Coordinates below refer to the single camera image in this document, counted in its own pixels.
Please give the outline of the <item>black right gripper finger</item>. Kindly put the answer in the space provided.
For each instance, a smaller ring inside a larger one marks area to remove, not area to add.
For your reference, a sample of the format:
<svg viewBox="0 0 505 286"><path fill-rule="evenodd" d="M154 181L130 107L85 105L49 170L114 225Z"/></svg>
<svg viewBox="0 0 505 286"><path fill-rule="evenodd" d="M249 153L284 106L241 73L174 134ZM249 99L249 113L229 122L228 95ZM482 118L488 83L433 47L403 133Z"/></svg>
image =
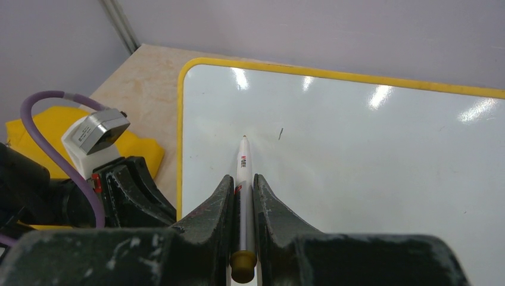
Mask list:
<svg viewBox="0 0 505 286"><path fill-rule="evenodd" d="M254 177L260 285L466 285L441 239L417 234L327 234Z"/></svg>

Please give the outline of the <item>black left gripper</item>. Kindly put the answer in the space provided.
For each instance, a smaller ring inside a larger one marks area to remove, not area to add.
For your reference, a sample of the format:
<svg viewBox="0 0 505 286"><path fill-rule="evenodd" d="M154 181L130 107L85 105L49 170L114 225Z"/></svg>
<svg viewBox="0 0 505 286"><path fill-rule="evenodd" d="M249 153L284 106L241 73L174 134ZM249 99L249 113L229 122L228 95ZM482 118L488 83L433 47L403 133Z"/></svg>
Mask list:
<svg viewBox="0 0 505 286"><path fill-rule="evenodd" d="M108 229L29 232L1 263L2 285L230 284L231 176L178 222L144 157L104 164L88 183ZM89 200L71 179L59 182L59 223L96 227Z"/></svg>

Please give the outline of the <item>white marker pen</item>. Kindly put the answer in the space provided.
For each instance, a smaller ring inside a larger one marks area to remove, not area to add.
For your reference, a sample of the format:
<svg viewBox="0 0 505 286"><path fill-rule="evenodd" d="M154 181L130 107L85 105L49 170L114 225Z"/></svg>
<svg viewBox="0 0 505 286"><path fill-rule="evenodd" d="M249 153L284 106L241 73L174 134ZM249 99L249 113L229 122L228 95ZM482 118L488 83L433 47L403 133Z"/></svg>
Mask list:
<svg viewBox="0 0 505 286"><path fill-rule="evenodd" d="M231 277L235 282L245 284L255 277L257 264L252 157L250 143L245 135L239 143L237 155L233 215Z"/></svg>

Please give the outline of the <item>white whiteboard yellow rim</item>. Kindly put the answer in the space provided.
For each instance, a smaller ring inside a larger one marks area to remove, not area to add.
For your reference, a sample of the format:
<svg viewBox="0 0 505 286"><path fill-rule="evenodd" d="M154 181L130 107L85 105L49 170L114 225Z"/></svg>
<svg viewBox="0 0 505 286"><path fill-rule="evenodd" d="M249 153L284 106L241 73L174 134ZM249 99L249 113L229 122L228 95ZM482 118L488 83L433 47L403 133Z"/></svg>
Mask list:
<svg viewBox="0 0 505 286"><path fill-rule="evenodd" d="M178 78L177 216L253 171L324 232L431 234L504 284L504 91L197 58Z"/></svg>

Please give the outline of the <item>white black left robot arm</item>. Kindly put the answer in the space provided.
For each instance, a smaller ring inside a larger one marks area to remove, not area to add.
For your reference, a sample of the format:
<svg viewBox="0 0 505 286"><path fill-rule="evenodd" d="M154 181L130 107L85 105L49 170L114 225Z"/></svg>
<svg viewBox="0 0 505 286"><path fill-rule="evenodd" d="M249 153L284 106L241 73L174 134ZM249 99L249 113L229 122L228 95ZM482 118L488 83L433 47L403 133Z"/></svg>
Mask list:
<svg viewBox="0 0 505 286"><path fill-rule="evenodd" d="M176 209L157 188L143 157L120 157L96 168L88 180L104 202L105 226L170 226ZM71 179L1 144L1 234L19 238L37 226L95 227L88 199Z"/></svg>

